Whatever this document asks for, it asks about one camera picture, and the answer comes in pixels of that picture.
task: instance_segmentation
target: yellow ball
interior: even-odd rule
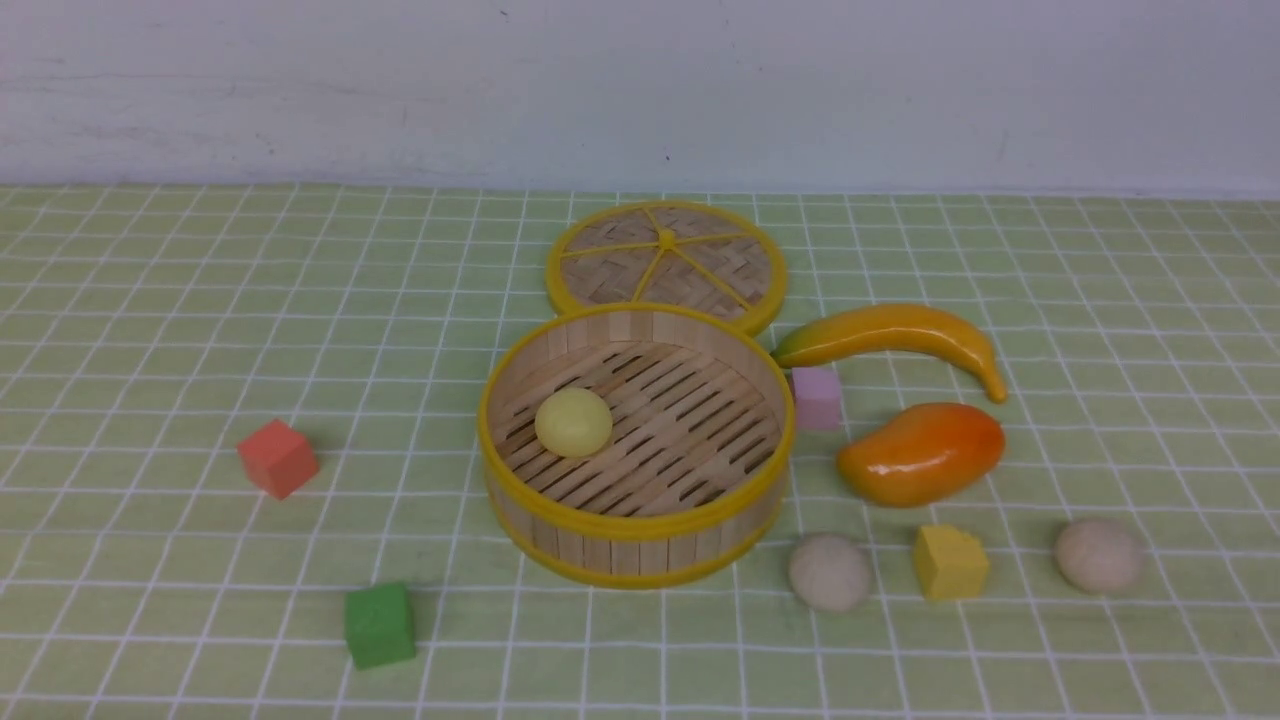
[[[567,387],[538,406],[534,432],[543,447],[561,457],[586,457],[609,442],[613,415],[599,395]]]

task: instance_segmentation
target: toy mango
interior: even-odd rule
[[[982,410],[927,402],[899,413],[836,455],[845,483],[884,507],[920,507],[989,473],[1005,454],[1005,430]]]

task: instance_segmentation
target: green cube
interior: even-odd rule
[[[343,625],[356,670],[410,660],[417,652],[413,609],[403,583],[347,593]]]

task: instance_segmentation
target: steamer basket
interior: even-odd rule
[[[547,261],[558,314],[613,302],[680,305],[755,337],[782,310],[787,272],[773,240],[722,208],[653,200],[568,228]]]
[[[594,456],[558,457],[534,414],[584,387],[613,411]],[[596,305],[512,347],[477,416],[489,501],[525,553],[612,588],[687,583],[769,529],[787,487],[795,406],[782,370],[741,331],[659,304]]]

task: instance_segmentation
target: yellow banana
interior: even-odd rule
[[[773,348],[782,368],[823,365],[865,352],[922,352],[977,377],[992,402],[1009,397],[991,341],[964,318],[928,305],[868,305],[814,320]]]

